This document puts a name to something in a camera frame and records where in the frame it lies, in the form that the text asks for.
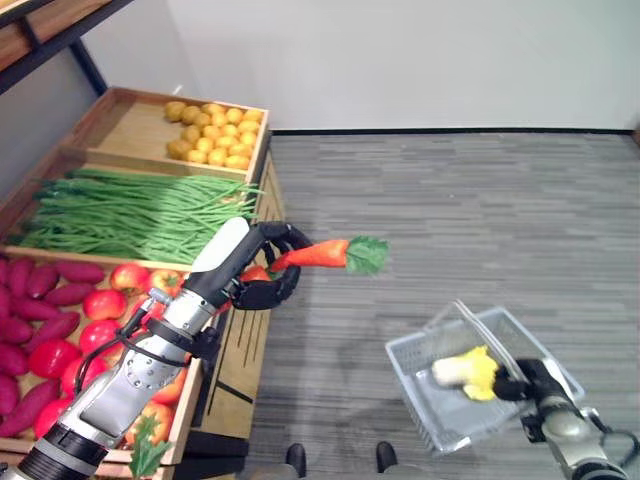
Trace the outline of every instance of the wire basket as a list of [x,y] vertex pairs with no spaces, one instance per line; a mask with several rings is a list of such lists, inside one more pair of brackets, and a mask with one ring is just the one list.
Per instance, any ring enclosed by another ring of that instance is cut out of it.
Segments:
[[530,402],[494,399],[474,402],[459,388],[439,386],[431,365],[486,344],[510,375],[527,381],[510,352],[518,358],[549,358],[558,364],[575,400],[584,389],[549,351],[506,309],[474,315],[459,300],[449,304],[422,331],[392,340],[387,354],[400,381],[405,403],[432,455],[454,452],[503,429],[531,409]]

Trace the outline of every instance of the basket handle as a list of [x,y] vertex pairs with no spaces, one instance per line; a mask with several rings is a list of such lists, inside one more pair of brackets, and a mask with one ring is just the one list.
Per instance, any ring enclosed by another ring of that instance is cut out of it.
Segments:
[[436,325],[442,323],[442,321],[454,309],[457,310],[462,315],[462,319],[468,322],[485,340],[489,348],[502,362],[512,378],[521,382],[529,383],[529,380],[527,379],[525,374],[522,373],[522,370],[518,366],[518,363],[513,359],[509,351],[504,347],[504,345],[502,345],[502,343],[500,343],[495,335],[491,333],[491,330],[489,330],[487,326],[482,323],[482,321],[480,321],[480,319],[478,319],[478,317],[476,317],[476,315],[471,310],[469,310],[469,308],[462,302],[462,300],[454,300],[453,302],[448,304],[433,318],[433,320],[427,323],[424,328],[434,328]]

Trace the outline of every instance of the yellow object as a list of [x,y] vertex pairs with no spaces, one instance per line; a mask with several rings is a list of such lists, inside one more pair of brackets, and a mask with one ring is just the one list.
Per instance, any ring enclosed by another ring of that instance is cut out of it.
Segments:
[[462,355],[433,362],[431,371],[442,386],[462,385],[471,399],[488,402],[495,398],[493,384],[498,364],[489,356],[489,347],[475,347]]
[[227,110],[227,121],[234,125],[239,124],[243,119],[244,114],[239,108],[230,108]]
[[202,129],[202,136],[207,137],[214,142],[222,136],[222,132],[218,127],[214,127],[213,125],[207,125]]
[[232,124],[225,125],[224,127],[221,128],[221,130],[222,130],[222,134],[226,137],[238,136],[238,127],[236,127],[235,125],[232,125]]
[[189,150],[184,157],[186,162],[207,163],[207,154],[200,150]]
[[164,106],[164,116],[170,122],[179,122],[182,119],[182,111],[187,107],[184,102],[168,102]]
[[213,150],[213,140],[206,137],[199,138],[196,142],[196,150],[200,150],[204,153],[209,153],[211,150]]
[[217,103],[205,103],[201,110],[212,117],[216,113],[224,113],[226,111],[222,105],[218,105]]
[[260,110],[247,110],[244,112],[243,120],[253,120],[254,122],[260,123],[262,120],[262,112]]
[[238,131],[240,133],[244,133],[244,132],[258,133],[258,130],[260,130],[260,124],[255,120],[243,120],[238,125]]
[[193,119],[193,124],[197,127],[204,128],[207,125],[211,125],[211,116],[206,113],[198,113],[196,118]]
[[211,117],[211,124],[216,127],[224,127],[227,124],[227,116],[224,113],[214,113]]
[[238,139],[235,137],[220,137],[216,140],[216,147],[229,148],[238,144]]
[[194,105],[186,107],[184,110],[182,110],[182,123],[184,123],[185,125],[191,125],[199,113],[200,109]]
[[244,132],[240,135],[240,143],[244,143],[250,147],[253,147],[256,144],[258,137],[253,132]]
[[224,166],[227,168],[246,170],[249,168],[249,159],[240,155],[231,155],[227,157],[227,160],[224,162]]
[[244,143],[239,143],[229,147],[229,155],[240,155],[243,157],[251,157],[251,147]]
[[172,140],[167,143],[167,153],[169,154],[169,158],[173,158],[175,160],[182,159],[184,154],[191,150],[191,148],[191,143],[182,138],[178,138],[177,140]]
[[224,148],[215,148],[209,153],[207,161],[210,165],[216,167],[224,167],[224,162],[227,159],[227,151]]
[[194,145],[200,138],[200,129],[195,125],[189,125],[187,128],[182,130],[180,137],[191,145]]

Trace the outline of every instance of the robotic hand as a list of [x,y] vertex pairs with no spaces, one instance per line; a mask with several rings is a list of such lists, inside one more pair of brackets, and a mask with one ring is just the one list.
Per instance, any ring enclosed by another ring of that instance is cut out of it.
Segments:
[[[622,467],[640,451],[635,435],[605,426],[595,409],[578,410],[552,360],[520,359],[517,364],[528,382],[511,379],[502,367],[496,374],[494,392],[503,400],[534,401],[536,413],[521,419],[529,441],[546,442],[568,480],[628,480]],[[602,449],[604,437],[610,434],[628,436],[633,442],[619,466]]]
[[237,278],[260,250],[273,262],[271,244],[284,253],[311,242],[286,223],[249,227],[242,218],[225,223],[196,258],[175,298],[152,292],[155,301],[167,304],[163,318],[150,320],[149,333],[129,340],[154,300],[145,302],[119,333],[126,349],[117,365],[78,395],[18,467],[0,478],[82,480],[93,475],[153,394],[173,381],[187,353],[197,358],[215,355],[221,332],[215,324],[204,327],[223,305],[230,300],[238,309],[263,310],[291,295],[299,267],[289,267],[274,281],[243,283]]

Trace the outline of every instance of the black shelf frame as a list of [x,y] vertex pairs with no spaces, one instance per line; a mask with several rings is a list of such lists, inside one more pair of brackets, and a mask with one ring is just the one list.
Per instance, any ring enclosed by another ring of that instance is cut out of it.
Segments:
[[0,15],[0,29],[15,23],[28,39],[31,51],[0,71],[0,95],[65,48],[69,48],[85,77],[100,96],[107,84],[82,42],[82,35],[127,6],[133,0],[111,0],[46,42],[35,34],[27,15],[53,0],[30,0]]

